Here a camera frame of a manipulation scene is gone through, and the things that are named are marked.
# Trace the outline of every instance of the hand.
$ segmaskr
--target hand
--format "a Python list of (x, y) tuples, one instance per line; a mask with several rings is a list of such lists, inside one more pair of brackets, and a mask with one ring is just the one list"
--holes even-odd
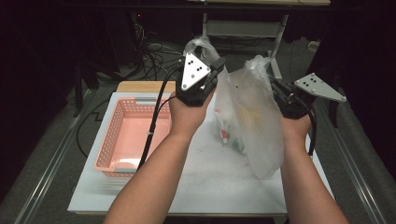
[(311, 120), (308, 115), (300, 119), (285, 119), (282, 117), (281, 123), (285, 148), (295, 147), (300, 144), (305, 146), (305, 138), (311, 127)]
[(170, 100), (169, 107), (172, 117), (172, 128), (170, 133), (185, 134), (187, 137), (192, 138), (205, 120), (207, 106), (213, 94), (214, 91), (207, 96), (204, 104), (200, 107), (189, 107), (177, 98)]

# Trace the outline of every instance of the left forearm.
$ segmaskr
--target left forearm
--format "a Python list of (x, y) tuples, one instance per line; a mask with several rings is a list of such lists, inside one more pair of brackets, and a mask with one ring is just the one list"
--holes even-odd
[(163, 223), (187, 158), (190, 136), (169, 134), (111, 205), (105, 222)]

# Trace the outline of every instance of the pink plastic basket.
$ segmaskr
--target pink plastic basket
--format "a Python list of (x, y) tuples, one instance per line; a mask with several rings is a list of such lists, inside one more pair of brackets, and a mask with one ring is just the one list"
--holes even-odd
[[(155, 107), (154, 98), (120, 98), (115, 106), (95, 169), (108, 176), (132, 176), (146, 144)], [(148, 155), (169, 134), (171, 116), (165, 104), (158, 116)]]

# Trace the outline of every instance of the metal mounting plate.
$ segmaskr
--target metal mounting plate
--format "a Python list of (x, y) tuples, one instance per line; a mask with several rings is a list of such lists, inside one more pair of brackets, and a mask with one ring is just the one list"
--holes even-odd
[(296, 80), (294, 85), (314, 96), (323, 97), (340, 103), (347, 100), (345, 96), (341, 95), (338, 91), (335, 91), (314, 73)]
[(210, 67), (206, 66), (201, 60), (195, 57), (191, 52), (186, 54), (186, 62), (184, 62), (183, 80), (181, 81), (181, 89), (188, 90), (202, 78), (210, 74)]

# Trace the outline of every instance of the forearm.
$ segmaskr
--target forearm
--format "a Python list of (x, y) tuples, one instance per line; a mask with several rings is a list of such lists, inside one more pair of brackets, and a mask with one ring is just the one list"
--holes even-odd
[(281, 174), (291, 223), (347, 223), (307, 155), (304, 141), (285, 145)]
[(191, 136), (169, 134), (111, 205), (105, 223), (163, 223), (174, 199)]

